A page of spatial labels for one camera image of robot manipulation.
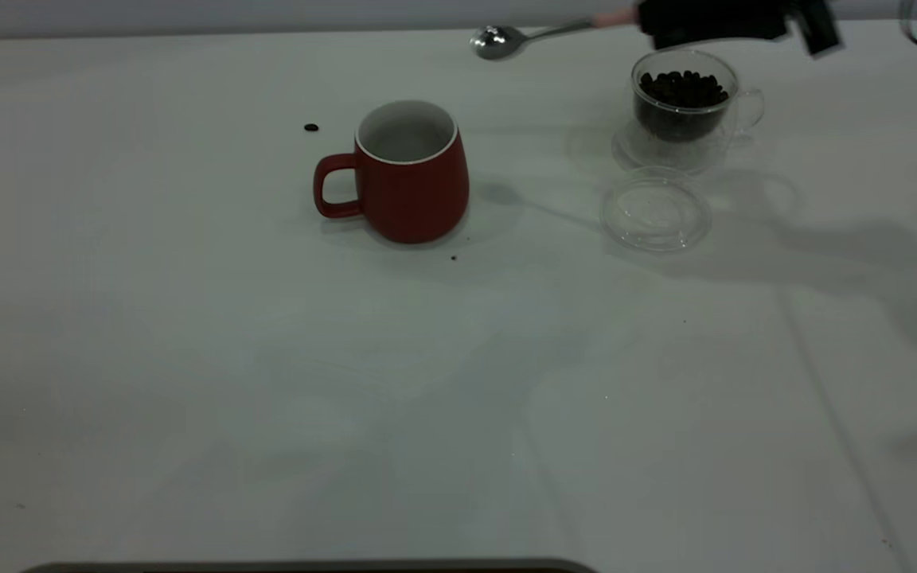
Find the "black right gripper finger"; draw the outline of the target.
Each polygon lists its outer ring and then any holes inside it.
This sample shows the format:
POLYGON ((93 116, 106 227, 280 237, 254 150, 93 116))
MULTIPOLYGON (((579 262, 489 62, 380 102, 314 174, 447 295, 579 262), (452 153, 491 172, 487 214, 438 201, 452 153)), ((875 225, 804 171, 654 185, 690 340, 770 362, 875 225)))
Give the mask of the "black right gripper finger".
POLYGON ((642 1, 638 26, 699 21, 783 18, 797 23, 806 52, 820 56, 843 46, 836 18, 827 1, 642 1))
POLYGON ((776 41, 785 37, 786 21, 783 18, 740 19, 739 21, 699 21, 648 25, 656 50, 721 40, 752 39, 776 41))

